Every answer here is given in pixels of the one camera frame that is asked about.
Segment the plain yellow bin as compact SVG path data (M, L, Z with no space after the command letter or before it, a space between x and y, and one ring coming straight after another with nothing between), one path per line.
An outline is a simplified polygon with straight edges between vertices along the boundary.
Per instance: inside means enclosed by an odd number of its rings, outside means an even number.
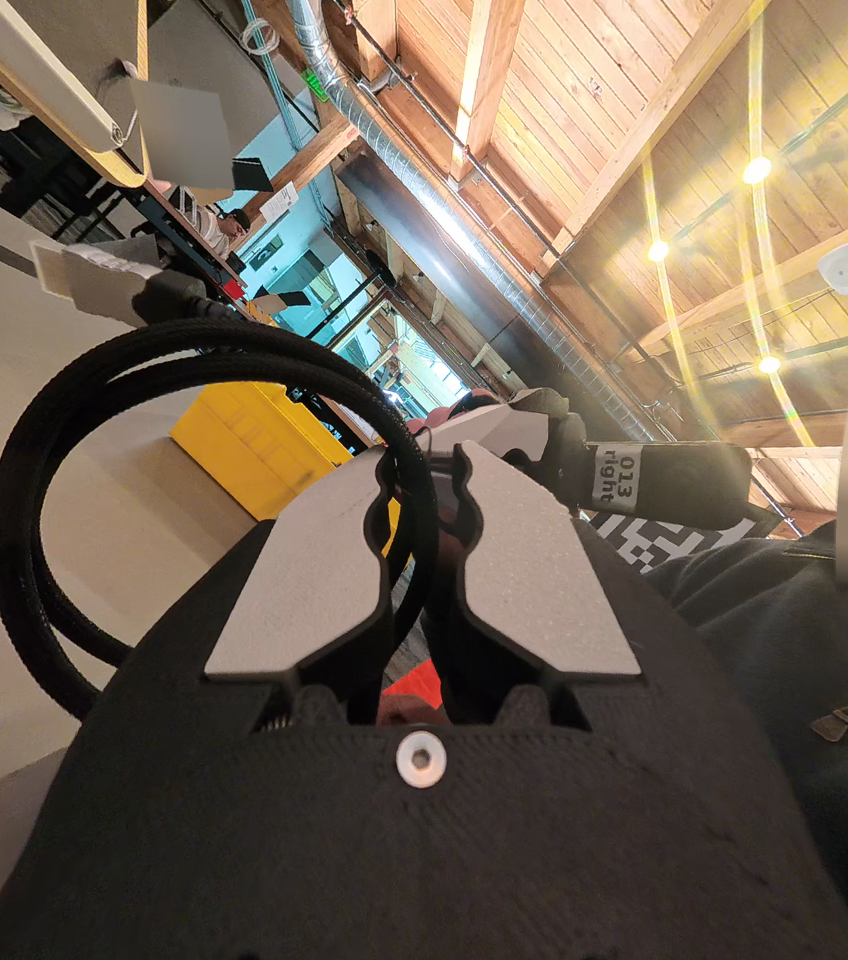
M274 383L206 386L169 437L258 522L354 457Z

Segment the silver ventilation duct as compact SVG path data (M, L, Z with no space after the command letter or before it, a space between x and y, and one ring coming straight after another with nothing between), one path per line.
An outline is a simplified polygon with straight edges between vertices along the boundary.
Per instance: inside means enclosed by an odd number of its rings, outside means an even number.
M320 2L286 6L310 67L366 144L340 174L373 218L526 385L567 387L576 402L590 397L634 441L672 441L529 272L358 87L334 50Z

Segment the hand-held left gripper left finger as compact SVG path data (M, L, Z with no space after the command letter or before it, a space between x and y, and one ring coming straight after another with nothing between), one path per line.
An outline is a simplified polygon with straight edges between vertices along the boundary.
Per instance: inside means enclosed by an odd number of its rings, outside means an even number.
M393 640L387 453L365 450L281 511L205 664L208 680L379 678Z

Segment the person's dark jacket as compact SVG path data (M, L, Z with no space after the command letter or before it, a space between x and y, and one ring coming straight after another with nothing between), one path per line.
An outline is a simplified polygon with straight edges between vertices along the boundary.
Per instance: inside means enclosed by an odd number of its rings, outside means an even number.
M746 538L646 574L760 721L848 904L848 584L837 521L795 541Z

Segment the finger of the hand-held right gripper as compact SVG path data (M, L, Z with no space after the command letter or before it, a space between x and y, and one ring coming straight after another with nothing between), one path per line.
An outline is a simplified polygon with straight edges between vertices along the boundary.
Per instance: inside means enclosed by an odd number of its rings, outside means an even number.
M540 460L549 434L547 414L497 404L450 417L440 426L426 427L416 442L422 451L433 455L449 457L456 446L472 441L501 458L518 450L530 460Z

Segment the white paper notice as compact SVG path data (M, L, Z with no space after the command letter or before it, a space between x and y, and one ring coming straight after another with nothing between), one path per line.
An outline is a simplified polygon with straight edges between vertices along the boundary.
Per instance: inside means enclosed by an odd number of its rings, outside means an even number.
M278 222L298 202L298 191L293 181L270 196L261 206L259 216L266 226Z

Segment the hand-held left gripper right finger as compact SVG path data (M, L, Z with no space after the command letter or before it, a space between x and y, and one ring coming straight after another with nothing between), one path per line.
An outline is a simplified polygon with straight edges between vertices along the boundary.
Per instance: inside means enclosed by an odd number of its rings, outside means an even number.
M454 449L458 515L473 532L457 574L465 622L514 683L630 682L638 659L571 514L476 441Z

